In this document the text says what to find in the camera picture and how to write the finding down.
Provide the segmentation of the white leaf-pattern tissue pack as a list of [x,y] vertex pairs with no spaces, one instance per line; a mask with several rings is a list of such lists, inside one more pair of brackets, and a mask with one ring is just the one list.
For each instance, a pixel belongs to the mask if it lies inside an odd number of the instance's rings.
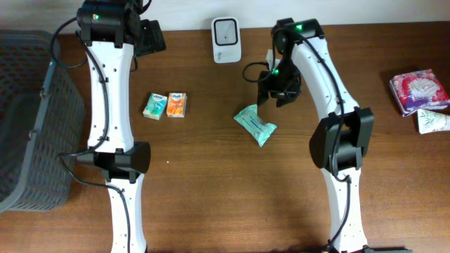
[[438,131],[449,131],[449,116],[440,112],[419,109],[418,131],[420,134],[428,134]]

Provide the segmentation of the green Kleenex tissue pack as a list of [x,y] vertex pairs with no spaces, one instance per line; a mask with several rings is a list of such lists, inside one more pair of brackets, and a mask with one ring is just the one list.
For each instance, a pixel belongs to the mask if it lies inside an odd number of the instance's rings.
[[167,106],[166,96],[152,93],[143,110],[143,116],[150,119],[160,120],[166,106]]

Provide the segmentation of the dark grey plastic basket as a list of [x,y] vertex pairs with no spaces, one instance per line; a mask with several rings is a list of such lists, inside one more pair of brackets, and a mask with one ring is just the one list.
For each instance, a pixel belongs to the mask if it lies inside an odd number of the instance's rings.
[[51,34],[1,31],[1,211],[46,212],[68,199],[86,110]]

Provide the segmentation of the teal toilet tissue pack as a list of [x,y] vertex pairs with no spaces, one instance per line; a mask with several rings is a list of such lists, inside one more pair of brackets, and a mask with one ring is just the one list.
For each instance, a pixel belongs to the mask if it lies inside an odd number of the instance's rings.
[[270,138],[277,126],[264,122],[257,114],[257,104],[249,105],[241,110],[234,119],[244,127],[262,147]]

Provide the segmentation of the orange Kleenex tissue pack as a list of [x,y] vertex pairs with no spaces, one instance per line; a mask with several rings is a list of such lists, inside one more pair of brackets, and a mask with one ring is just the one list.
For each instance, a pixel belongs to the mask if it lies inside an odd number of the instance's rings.
[[167,101],[168,117],[184,117],[186,114],[186,93],[170,93]]

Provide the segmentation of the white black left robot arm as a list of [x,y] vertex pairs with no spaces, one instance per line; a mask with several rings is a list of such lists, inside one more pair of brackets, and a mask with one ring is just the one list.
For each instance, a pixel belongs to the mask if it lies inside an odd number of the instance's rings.
[[101,170],[112,212],[112,252],[147,252],[141,192],[150,144],[136,141],[129,116],[129,78],[137,58],[166,49],[158,21],[141,19],[143,1],[85,1],[76,21],[91,72],[88,150],[77,161]]

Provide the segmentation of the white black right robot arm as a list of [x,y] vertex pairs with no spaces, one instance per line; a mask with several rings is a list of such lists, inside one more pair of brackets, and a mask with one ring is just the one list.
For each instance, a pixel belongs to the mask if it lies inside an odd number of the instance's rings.
[[281,107],[295,101],[307,85],[319,119],[309,151],[323,174],[330,205],[331,231],[324,250],[367,252],[359,181],[375,117],[345,88],[317,20],[278,20],[271,40],[268,69],[257,80],[257,103],[274,98]]

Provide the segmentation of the white black barcode scanner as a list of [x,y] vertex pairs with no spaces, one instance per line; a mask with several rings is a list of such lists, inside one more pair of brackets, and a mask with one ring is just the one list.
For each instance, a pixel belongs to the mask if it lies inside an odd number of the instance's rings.
[[217,64],[237,63],[242,57],[240,25],[236,18],[219,17],[211,22],[213,58]]

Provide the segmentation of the red purple tissue pack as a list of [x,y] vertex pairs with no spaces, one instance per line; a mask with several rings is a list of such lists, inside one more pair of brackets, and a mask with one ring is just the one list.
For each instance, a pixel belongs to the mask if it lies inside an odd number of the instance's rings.
[[432,69],[394,76],[389,82],[403,117],[419,109],[443,110],[449,106],[449,95]]

